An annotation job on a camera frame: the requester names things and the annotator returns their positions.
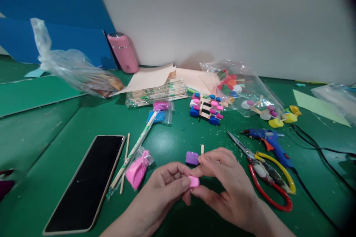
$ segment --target hand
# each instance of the hand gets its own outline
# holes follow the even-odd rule
[[[181,197],[190,205],[189,174],[190,168],[180,162],[157,168],[126,211],[101,236],[151,236]]]
[[[225,220],[254,233],[260,200],[234,154],[220,147],[201,155],[199,162],[201,165],[192,169],[191,175],[198,178],[216,177],[226,191],[217,194],[205,186],[199,186],[192,190],[192,194],[201,198]]]

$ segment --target fingernail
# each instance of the fingernail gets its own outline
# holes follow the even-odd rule
[[[189,185],[191,184],[191,180],[190,180],[190,178],[185,178],[185,179],[183,179],[183,181],[182,181],[182,186],[184,187],[184,188],[186,188],[186,187],[189,187]]]

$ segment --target hot glue gun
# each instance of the hot glue gun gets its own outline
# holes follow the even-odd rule
[[[275,131],[265,129],[248,129],[244,130],[243,133],[254,139],[261,139],[265,143],[267,151],[273,150],[274,155],[283,167],[294,168],[291,159],[277,141],[279,136],[284,136],[283,134],[278,135]]]

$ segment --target pink thermos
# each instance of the pink thermos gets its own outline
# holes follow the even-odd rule
[[[138,64],[129,38],[123,33],[109,33],[108,40],[122,70],[126,73],[137,72]]]

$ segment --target black power cord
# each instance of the black power cord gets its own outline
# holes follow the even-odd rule
[[[292,124],[291,125],[292,129],[295,131],[295,133],[301,138],[303,139],[305,142],[307,142],[308,144],[310,144],[311,146],[315,147],[315,150],[318,150],[318,152],[320,153],[320,155],[322,156],[322,158],[324,159],[325,163],[334,171],[334,173],[340,178],[340,180],[342,180],[342,182],[351,190],[353,191],[354,194],[356,194],[356,190],[354,188],[352,188],[352,186],[334,169],[334,167],[329,163],[329,161],[326,159],[323,150],[328,150],[334,153],[339,153],[339,154],[348,154],[352,157],[356,157],[355,153],[351,153],[351,152],[341,152],[341,151],[336,151],[333,149],[329,149],[329,148],[322,148],[318,145],[318,143],[309,135],[307,134],[305,131],[303,131],[299,126]],[[300,132],[302,132],[305,136],[307,136],[311,141],[314,142],[311,143],[310,141],[308,141],[307,139],[305,139],[296,129],[298,129]]]
[[[329,148],[321,148],[318,143],[310,136],[308,135],[305,131],[303,131],[299,126],[292,124],[291,125],[292,129],[295,131],[295,133],[301,138],[303,139],[305,142],[307,142],[308,144],[310,144],[311,146],[315,147],[315,150],[318,150],[318,152],[320,152],[322,158],[324,159],[324,161],[328,164],[328,166],[335,172],[335,174],[350,188],[350,190],[352,190],[354,193],[356,193],[356,191],[354,190],[354,188],[351,187],[350,184],[347,183],[347,181],[330,165],[330,163],[328,162],[328,160],[326,159],[323,150],[328,150],[334,153],[340,153],[340,154],[348,154],[351,155],[353,157],[356,156],[356,154],[354,153],[350,153],[350,152],[341,152],[341,151],[336,151],[333,149],[329,149]],[[311,141],[314,142],[311,143],[310,141],[308,141],[306,138],[304,138],[296,129],[298,129],[300,132],[302,132],[305,136],[307,136]],[[338,230],[339,232],[341,232],[341,229],[330,219],[330,217],[325,213],[325,211],[320,207],[320,205],[317,203],[317,201],[314,199],[314,197],[311,195],[311,193],[309,192],[309,190],[307,189],[307,187],[305,186],[304,182],[301,180],[298,171],[295,168],[291,168],[292,171],[294,172],[294,174],[297,176],[299,183],[301,184],[301,186],[303,187],[304,191],[307,193],[307,195],[309,196],[309,198],[312,200],[312,202],[315,204],[315,206],[319,209],[319,211],[324,215],[324,217],[331,223],[331,225],[333,225],[335,227],[336,230]]]

